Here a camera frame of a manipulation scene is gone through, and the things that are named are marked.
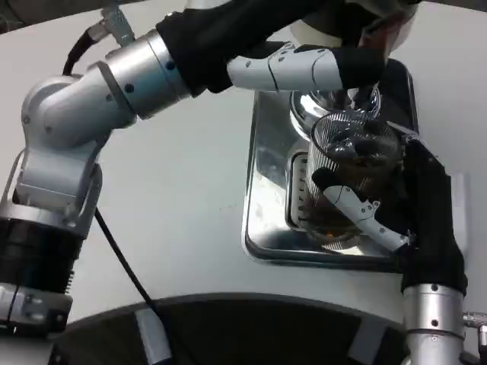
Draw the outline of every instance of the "white table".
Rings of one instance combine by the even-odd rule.
[[[182,0],[124,7],[135,33],[149,31]],[[97,11],[0,37],[0,181],[24,146],[21,104],[37,81],[60,73]],[[449,171],[471,174],[467,309],[487,310],[487,14],[423,4],[406,43],[393,54],[415,80],[421,132]],[[287,30],[280,33],[286,38]],[[105,40],[78,70],[113,49]],[[398,275],[292,268],[252,260],[241,241],[253,94],[229,90],[187,100],[130,130],[115,132],[101,155],[100,209],[154,298],[208,293],[281,294],[319,300],[395,322],[403,317]],[[462,137],[463,144],[457,142]],[[70,321],[141,301],[96,223],[76,264]],[[475,341],[469,338],[469,350]]]

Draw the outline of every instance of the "cable connector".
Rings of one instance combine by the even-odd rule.
[[[135,34],[129,21],[118,5],[104,8],[101,15],[103,16],[101,23],[105,31],[111,34],[121,47],[129,45],[135,40]]]

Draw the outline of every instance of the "black cable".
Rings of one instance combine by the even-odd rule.
[[[86,53],[86,51],[90,49],[91,46],[97,43],[93,40],[93,38],[91,38],[88,29],[86,29],[83,35],[79,37],[79,40],[69,52],[68,59],[66,60],[64,69],[62,70],[62,74],[64,76],[71,76],[75,63],[80,60],[80,58]]]
[[[30,25],[24,19],[19,17],[18,13],[15,11],[14,7],[11,5],[10,0],[5,0],[5,4],[7,5],[8,10],[20,21],[23,25],[27,26]]]
[[[152,311],[155,313],[155,315],[159,318],[161,321],[162,325],[166,328],[166,332],[168,334],[167,339],[169,341],[169,346],[172,352],[172,355],[175,357],[175,351],[174,351],[174,346],[171,344],[171,339],[170,337],[172,336],[174,340],[179,344],[181,349],[186,352],[187,357],[189,360],[191,360],[195,365],[199,365],[199,362],[196,361],[195,356],[193,353],[189,350],[189,348],[186,346],[185,342],[182,340],[182,338],[178,335],[178,333],[175,331],[175,328],[173,328],[170,325],[170,320],[164,316],[161,311],[157,308],[155,305],[154,301],[151,299],[147,291],[144,289],[142,286],[141,282],[138,280],[137,276],[135,275],[134,271],[130,267],[129,263],[125,259],[125,256],[122,254],[122,251],[120,250],[119,246],[116,244],[115,239],[112,236],[112,233],[108,229],[107,224],[105,223],[105,220],[103,219],[100,211],[97,210],[94,212],[94,216],[97,219],[98,224],[100,225],[101,230],[103,231],[103,234],[107,238],[108,243],[112,247],[112,250],[115,252],[116,257],[120,261],[120,264],[126,271],[127,275],[129,276],[130,280],[132,283],[135,285],[135,288],[137,291],[140,293],[142,298],[144,299],[145,303],[149,308],[152,309]]]

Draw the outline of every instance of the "metal screw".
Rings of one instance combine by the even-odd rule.
[[[134,90],[135,90],[134,85],[132,85],[132,84],[125,85],[125,92],[126,93],[131,94],[134,92]]]
[[[176,65],[174,64],[174,62],[172,61],[169,61],[168,63],[166,63],[166,69],[171,71],[171,70],[174,70],[176,68]]]

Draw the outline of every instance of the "black base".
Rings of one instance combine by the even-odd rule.
[[[63,294],[82,243],[63,230],[0,220],[0,282]]]

